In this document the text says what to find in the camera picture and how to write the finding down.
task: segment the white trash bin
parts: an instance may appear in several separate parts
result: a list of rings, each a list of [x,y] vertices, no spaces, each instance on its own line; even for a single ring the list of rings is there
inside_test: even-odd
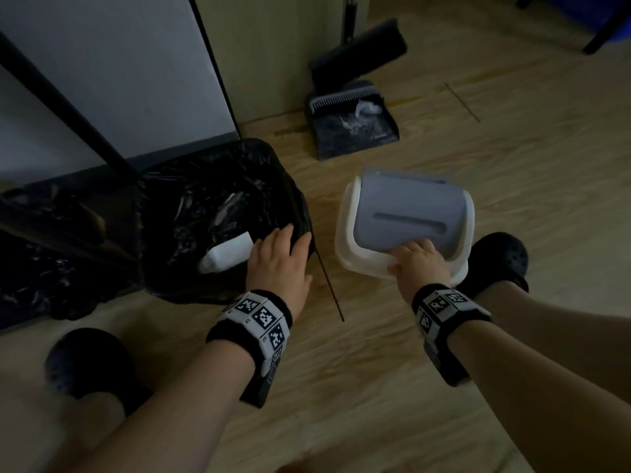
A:
[[[367,170],[344,192],[335,253],[348,270],[393,278],[386,267],[397,245],[429,238],[443,254],[455,286],[467,275],[475,211],[466,190],[444,180],[395,171]]]

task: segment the gray swing lid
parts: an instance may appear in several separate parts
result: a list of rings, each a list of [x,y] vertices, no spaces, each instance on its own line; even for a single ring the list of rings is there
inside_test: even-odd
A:
[[[353,234],[358,246],[377,252],[428,238],[449,259],[458,248],[465,217],[462,188],[441,179],[370,169],[362,176]]]

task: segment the shoe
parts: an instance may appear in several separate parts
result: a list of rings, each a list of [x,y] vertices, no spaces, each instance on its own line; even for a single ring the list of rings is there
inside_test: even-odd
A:
[[[114,394],[125,416],[153,394],[136,379],[134,363],[121,341],[97,328],[78,328],[62,337],[48,354],[44,369],[53,388],[74,398],[93,392]]]
[[[475,299],[491,284],[510,281],[528,292],[527,270],[528,251],[522,241],[506,232],[494,232],[471,247],[469,273],[456,289]]]

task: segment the wristband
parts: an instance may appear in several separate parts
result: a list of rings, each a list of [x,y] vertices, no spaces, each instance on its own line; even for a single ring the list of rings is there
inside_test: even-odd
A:
[[[469,374],[447,346],[447,338],[464,322],[485,320],[491,314],[455,289],[442,284],[422,287],[414,296],[416,325],[425,339],[425,352],[448,385],[455,387]]]
[[[276,294],[263,290],[245,293],[228,305],[206,337],[241,346],[254,360],[254,376],[241,401],[261,408],[274,380],[280,355],[287,346],[292,314]]]

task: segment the white wall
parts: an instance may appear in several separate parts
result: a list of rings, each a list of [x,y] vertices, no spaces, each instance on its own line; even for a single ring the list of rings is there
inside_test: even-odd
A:
[[[101,164],[103,159],[0,67],[0,181],[26,184]]]
[[[235,131],[188,0],[0,0],[0,30],[126,158]]]

